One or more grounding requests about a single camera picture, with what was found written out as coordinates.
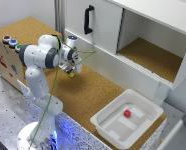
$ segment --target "brown box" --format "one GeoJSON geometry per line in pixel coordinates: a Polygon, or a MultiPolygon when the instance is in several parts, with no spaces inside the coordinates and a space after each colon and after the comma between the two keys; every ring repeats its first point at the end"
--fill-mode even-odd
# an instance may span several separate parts
{"type": "Polygon", "coordinates": [[[10,35],[18,40],[19,44],[37,45],[38,39],[43,34],[61,34],[38,20],[29,17],[13,24],[0,28],[0,75],[10,82],[18,90],[20,86],[17,79],[24,79],[25,68],[19,60],[19,55],[14,49],[2,43],[5,35],[10,35]]]}

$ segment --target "white tray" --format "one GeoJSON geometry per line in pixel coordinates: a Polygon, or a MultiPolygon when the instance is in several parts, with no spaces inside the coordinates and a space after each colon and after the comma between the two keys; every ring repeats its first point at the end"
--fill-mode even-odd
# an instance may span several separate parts
{"type": "Polygon", "coordinates": [[[163,109],[128,89],[91,118],[98,133],[119,149],[130,148],[162,115],[163,109]],[[131,116],[124,116],[125,110],[131,116]]]}

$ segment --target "white drawer front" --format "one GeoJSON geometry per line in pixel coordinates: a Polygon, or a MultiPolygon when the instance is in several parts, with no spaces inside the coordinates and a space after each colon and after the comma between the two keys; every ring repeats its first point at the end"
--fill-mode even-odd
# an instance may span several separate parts
{"type": "MultiPolygon", "coordinates": [[[[74,34],[65,30],[65,38],[70,35],[74,34]]],[[[118,56],[99,49],[97,46],[88,43],[82,38],[78,37],[76,47],[78,50],[83,51],[96,50],[96,53],[83,61],[83,64],[87,67],[123,89],[133,89],[148,99],[153,100],[159,81],[133,68],[126,62],[121,61],[118,56]]],[[[87,55],[88,54],[80,53],[81,58],[87,55]]]]}
{"type": "Polygon", "coordinates": [[[122,18],[122,8],[106,0],[67,0],[65,28],[88,42],[115,54],[122,18]],[[94,10],[89,13],[89,28],[92,33],[84,33],[85,10],[89,5],[94,10]]]}

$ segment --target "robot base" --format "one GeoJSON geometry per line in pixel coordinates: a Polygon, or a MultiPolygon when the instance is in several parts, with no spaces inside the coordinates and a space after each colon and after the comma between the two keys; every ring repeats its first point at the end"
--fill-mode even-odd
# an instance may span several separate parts
{"type": "MultiPolygon", "coordinates": [[[[30,142],[28,142],[27,138],[29,137],[29,135],[31,134],[31,132],[33,131],[33,129],[36,127],[37,124],[38,122],[33,122],[31,124],[28,124],[19,132],[17,137],[17,150],[29,150],[30,142]]],[[[31,146],[30,150],[42,150],[42,148],[40,147],[33,148],[31,146]]]]}

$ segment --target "white wall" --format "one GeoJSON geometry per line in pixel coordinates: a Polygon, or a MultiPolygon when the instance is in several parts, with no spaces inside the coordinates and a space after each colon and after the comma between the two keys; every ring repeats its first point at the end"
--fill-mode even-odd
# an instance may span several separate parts
{"type": "Polygon", "coordinates": [[[186,79],[175,90],[170,91],[166,102],[182,112],[186,111],[186,79]]]}
{"type": "Polygon", "coordinates": [[[0,28],[29,16],[55,29],[54,0],[0,0],[0,28]]]}

